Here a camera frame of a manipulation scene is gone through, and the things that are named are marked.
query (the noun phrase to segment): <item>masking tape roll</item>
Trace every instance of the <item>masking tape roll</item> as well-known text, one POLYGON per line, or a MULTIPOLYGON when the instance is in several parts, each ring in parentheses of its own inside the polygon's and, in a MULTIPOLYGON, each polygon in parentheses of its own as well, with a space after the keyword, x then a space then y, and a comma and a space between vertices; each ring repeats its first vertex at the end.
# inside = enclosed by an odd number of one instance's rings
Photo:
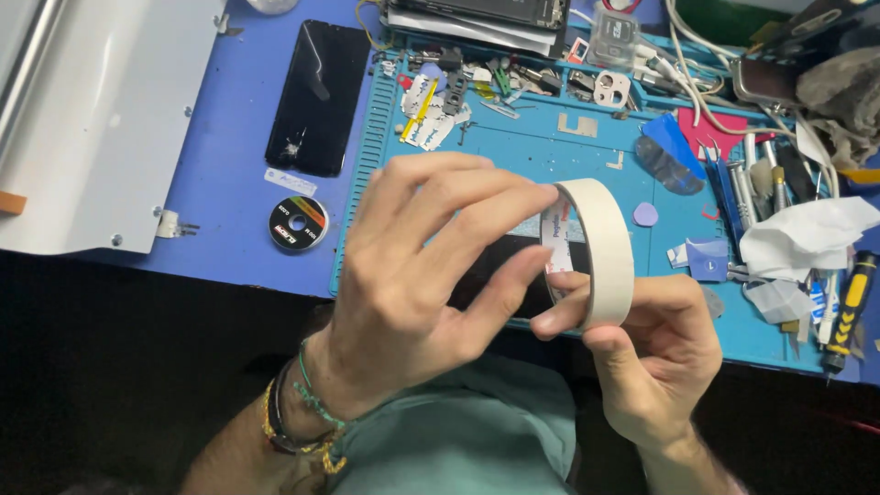
MULTIPOLYGON (((590 302, 581 324, 586 330, 602 325, 619 326, 633 303, 635 268, 627 223, 611 191, 595 179, 554 184, 560 195, 541 213, 541 245, 554 252, 545 273, 574 271, 568 245, 571 206, 583 227, 590 260, 590 302)), ((549 287, 554 304, 566 293, 549 287)))

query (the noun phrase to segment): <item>cracked phone screen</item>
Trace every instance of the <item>cracked phone screen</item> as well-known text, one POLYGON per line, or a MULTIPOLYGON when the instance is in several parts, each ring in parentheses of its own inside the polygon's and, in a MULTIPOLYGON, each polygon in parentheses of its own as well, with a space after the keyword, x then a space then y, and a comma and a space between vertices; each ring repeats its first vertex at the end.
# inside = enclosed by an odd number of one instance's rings
POLYGON ((360 29, 302 24, 266 147, 269 165, 339 175, 369 53, 360 29))

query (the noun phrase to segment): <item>finger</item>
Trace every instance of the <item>finger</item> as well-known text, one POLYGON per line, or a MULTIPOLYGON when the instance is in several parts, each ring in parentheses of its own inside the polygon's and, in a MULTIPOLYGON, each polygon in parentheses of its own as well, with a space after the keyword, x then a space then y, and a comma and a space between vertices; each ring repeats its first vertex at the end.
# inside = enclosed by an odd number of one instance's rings
MULTIPOLYGON (((363 218, 363 212, 369 208, 370 200, 372 200, 373 196, 376 193, 376 184, 379 182, 379 179, 382 178, 382 169, 378 168, 370 174, 370 178, 367 180, 367 187, 363 190, 361 194, 361 201, 357 204, 357 211, 355 212, 355 221, 352 222, 352 226, 357 225, 357 223, 363 218)), ((360 176, 355 177, 355 181, 362 181, 363 178, 360 176)))
POLYGON ((547 283, 561 291, 575 291, 590 283, 590 276, 579 271, 555 271, 546 274, 547 283))
POLYGON ((482 353, 523 304, 525 291, 550 261, 552 249, 529 246, 513 255, 489 279, 461 319, 462 341, 482 353))
POLYGON ((434 174, 400 213, 392 230, 402 247, 421 250, 456 211, 506 189, 533 184, 522 175, 500 168, 459 170, 434 174))
POLYGON ((464 208, 415 257, 409 271, 418 277, 413 286, 421 283, 423 290, 434 291, 434 297, 448 298, 486 246, 553 204, 558 194, 550 184, 530 184, 509 188, 464 208))
POLYGON ((700 284, 687 275, 636 278, 632 308, 656 312, 682 337, 718 338, 700 284))
POLYGON ((581 338, 593 352, 603 393, 635 390, 650 378, 624 329, 595 327, 583 332, 581 338))
POLYGON ((581 284, 578 289, 556 303, 555 306, 530 321, 532 332, 537 338, 550 340, 566 330, 580 326, 583 322, 590 302, 590 279, 584 274, 578 273, 577 275, 587 277, 587 283, 581 284))
POLYGON ((493 168, 492 160, 454 151, 435 151, 398 156, 388 160, 382 178, 376 183, 362 223, 381 232, 397 212, 413 197, 416 188, 432 175, 448 170, 493 168))

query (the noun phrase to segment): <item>red wire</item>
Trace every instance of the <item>red wire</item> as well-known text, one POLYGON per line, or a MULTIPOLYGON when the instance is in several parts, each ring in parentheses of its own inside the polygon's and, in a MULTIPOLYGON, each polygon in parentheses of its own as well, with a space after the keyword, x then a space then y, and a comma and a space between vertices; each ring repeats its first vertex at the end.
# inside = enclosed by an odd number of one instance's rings
POLYGON ((615 9, 614 7, 612 7, 611 2, 609 2, 608 0, 602 0, 602 5, 604 5, 606 9, 608 9, 609 11, 612 11, 612 12, 623 12, 625 14, 631 14, 635 10, 635 8, 639 6, 639 4, 641 2, 642 2, 642 0, 634 0, 632 5, 629 5, 626 9, 623 9, 620 11, 615 9))

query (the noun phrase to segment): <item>green string bracelet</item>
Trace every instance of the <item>green string bracelet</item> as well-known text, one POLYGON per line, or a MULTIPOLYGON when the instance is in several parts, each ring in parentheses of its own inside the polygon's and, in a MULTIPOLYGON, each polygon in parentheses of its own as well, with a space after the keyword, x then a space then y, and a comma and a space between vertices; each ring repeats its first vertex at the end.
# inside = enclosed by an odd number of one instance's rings
POLYGON ((305 385, 308 387, 303 387, 301 383, 298 381, 293 382, 293 388, 299 392, 299 394, 303 397, 303 400, 306 404, 309 405, 312 409, 315 410, 322 418, 327 420, 330 423, 336 425, 337 429, 342 429, 345 427, 345 421, 340 419, 336 419, 335 417, 330 416, 324 406, 321 405, 320 399, 318 397, 312 395, 312 382, 309 380, 309 374, 305 372, 305 364, 303 364, 303 354, 305 354, 305 341, 309 340, 308 337, 303 339, 303 342, 299 345, 299 370, 303 372, 303 379, 305 380, 305 385))

